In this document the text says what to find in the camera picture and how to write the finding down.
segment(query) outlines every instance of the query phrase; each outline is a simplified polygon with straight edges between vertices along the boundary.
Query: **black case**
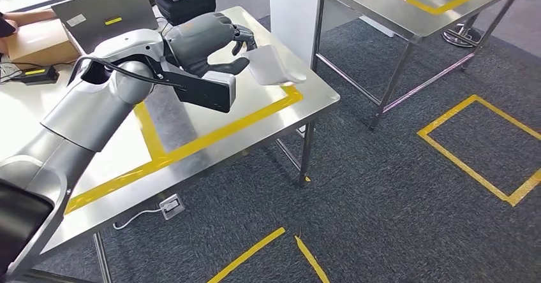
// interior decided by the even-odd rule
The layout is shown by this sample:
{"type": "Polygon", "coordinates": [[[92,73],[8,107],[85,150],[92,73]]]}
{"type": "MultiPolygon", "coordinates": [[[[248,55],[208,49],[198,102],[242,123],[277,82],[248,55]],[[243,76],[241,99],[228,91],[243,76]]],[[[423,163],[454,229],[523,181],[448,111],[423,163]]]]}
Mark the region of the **black case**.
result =
{"type": "Polygon", "coordinates": [[[172,25],[179,25],[201,14],[216,11],[216,0],[156,0],[156,6],[172,25]]]}

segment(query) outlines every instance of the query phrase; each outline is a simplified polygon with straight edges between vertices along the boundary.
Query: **sticker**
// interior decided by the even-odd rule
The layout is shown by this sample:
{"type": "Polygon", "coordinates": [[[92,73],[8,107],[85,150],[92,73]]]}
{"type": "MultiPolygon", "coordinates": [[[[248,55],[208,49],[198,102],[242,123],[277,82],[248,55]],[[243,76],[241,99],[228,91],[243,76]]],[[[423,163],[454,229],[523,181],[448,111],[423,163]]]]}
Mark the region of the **sticker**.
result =
{"type": "Polygon", "coordinates": [[[27,71],[26,73],[24,73],[25,75],[33,75],[33,74],[40,74],[40,73],[44,73],[45,70],[44,69],[38,69],[36,71],[27,71]]]}
{"type": "Polygon", "coordinates": [[[112,20],[106,21],[106,22],[105,22],[105,25],[114,24],[114,23],[120,22],[121,20],[122,20],[121,17],[113,18],[112,20]]]}
{"type": "Polygon", "coordinates": [[[73,17],[73,18],[67,20],[66,23],[68,23],[68,25],[70,25],[70,27],[75,27],[76,25],[81,24],[85,20],[86,20],[86,18],[84,17],[84,15],[79,14],[76,17],[73,17]]]}

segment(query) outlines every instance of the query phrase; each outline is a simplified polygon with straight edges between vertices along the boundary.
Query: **person's arm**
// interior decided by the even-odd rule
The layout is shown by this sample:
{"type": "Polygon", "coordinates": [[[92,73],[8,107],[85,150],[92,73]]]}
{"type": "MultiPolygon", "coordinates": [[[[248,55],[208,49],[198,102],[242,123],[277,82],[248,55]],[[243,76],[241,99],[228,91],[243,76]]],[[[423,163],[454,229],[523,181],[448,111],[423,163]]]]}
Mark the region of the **person's arm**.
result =
{"type": "Polygon", "coordinates": [[[5,20],[0,12],[0,56],[8,53],[8,42],[5,37],[17,32],[17,23],[12,20],[5,20]]]}
{"type": "Polygon", "coordinates": [[[24,26],[35,22],[41,22],[42,20],[56,18],[56,14],[54,14],[54,11],[51,9],[46,9],[40,11],[5,13],[3,18],[5,20],[12,20],[16,22],[18,26],[24,26]]]}

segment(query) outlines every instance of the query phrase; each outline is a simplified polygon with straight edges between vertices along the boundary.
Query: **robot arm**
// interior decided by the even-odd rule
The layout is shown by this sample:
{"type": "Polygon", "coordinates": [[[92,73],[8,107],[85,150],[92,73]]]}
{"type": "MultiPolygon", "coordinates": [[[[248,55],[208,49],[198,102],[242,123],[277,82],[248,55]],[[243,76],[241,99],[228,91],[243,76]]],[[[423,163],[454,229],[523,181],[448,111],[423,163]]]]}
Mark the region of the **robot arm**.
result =
{"type": "Polygon", "coordinates": [[[209,13],[174,27],[165,39],[148,29],[122,34],[77,61],[69,91],[40,131],[0,161],[0,282],[34,265],[93,156],[154,84],[172,86],[179,101],[229,112],[235,99],[233,74],[249,61],[211,65],[207,58],[231,41],[255,48],[253,35],[250,41],[250,32],[242,33],[240,40],[238,26],[220,13],[209,13]]]}

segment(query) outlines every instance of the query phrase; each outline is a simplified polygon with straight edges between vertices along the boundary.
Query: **power outlet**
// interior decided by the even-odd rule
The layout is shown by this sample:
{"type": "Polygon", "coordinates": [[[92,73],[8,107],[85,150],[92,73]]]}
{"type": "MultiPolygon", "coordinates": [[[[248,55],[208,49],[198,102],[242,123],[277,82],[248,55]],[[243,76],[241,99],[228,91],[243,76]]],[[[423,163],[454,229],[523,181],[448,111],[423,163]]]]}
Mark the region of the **power outlet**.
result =
{"type": "Polygon", "coordinates": [[[181,199],[179,198],[179,195],[177,194],[174,194],[173,196],[160,202],[159,208],[161,209],[161,213],[165,217],[166,221],[175,217],[175,215],[184,211],[185,209],[181,199]]]}

